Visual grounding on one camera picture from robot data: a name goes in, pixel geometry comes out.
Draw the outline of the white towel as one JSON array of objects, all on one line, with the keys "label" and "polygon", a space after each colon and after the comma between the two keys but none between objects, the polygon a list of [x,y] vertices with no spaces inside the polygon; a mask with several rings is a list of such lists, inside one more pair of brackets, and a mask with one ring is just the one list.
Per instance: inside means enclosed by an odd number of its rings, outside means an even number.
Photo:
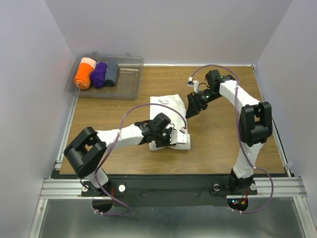
[{"label": "white towel", "polygon": [[[183,118],[185,118],[185,115],[186,115],[185,105],[178,94],[158,96],[158,97],[151,96],[150,103],[165,105],[169,108],[175,109],[177,112],[179,112],[182,115]],[[155,116],[159,113],[163,113],[170,118],[172,125],[169,124],[168,128],[174,125],[174,129],[179,131],[184,127],[183,119],[173,110],[162,107],[162,106],[150,105],[150,119],[154,119]],[[186,135],[187,135],[187,143],[177,143],[174,146],[165,146],[165,148],[170,148],[175,150],[190,150],[191,139],[190,139],[189,132],[186,132]]]}]

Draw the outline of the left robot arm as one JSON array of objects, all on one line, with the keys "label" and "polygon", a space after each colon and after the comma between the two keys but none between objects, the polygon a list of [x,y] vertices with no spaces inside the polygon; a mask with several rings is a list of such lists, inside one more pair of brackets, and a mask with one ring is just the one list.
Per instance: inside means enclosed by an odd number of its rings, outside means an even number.
[{"label": "left robot arm", "polygon": [[64,156],[80,179],[87,179],[98,195],[110,191],[109,178],[98,166],[104,153],[114,149],[154,143],[157,147],[177,144],[178,132],[171,120],[163,113],[154,119],[139,121],[122,129],[96,131],[91,126],[84,128],[65,148]]}]

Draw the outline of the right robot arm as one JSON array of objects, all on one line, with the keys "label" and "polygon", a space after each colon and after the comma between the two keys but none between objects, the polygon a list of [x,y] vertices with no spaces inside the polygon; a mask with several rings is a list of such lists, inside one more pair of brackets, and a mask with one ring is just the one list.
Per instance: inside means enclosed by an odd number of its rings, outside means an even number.
[{"label": "right robot arm", "polygon": [[200,83],[191,75],[187,85],[194,91],[188,94],[186,118],[189,119],[207,109],[208,104],[220,97],[235,107],[235,121],[239,142],[237,162],[231,170],[228,189],[240,193],[253,184],[256,160],[267,139],[272,136],[272,109],[268,102],[261,102],[240,87],[240,79],[234,73],[222,76],[218,70],[205,75],[207,88],[199,89]]}]

